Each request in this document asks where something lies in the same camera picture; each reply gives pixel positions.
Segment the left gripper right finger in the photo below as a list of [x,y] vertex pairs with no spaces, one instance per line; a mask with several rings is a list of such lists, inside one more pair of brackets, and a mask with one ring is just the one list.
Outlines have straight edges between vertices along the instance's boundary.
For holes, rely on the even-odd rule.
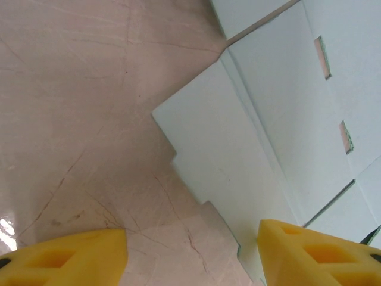
[[262,220],[267,285],[380,285],[380,250],[278,220]]

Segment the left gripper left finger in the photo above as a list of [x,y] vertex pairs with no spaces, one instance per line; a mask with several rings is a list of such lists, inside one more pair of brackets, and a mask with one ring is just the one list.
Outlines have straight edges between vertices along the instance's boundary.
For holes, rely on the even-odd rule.
[[128,261],[123,229],[81,232],[1,256],[1,285],[118,285]]

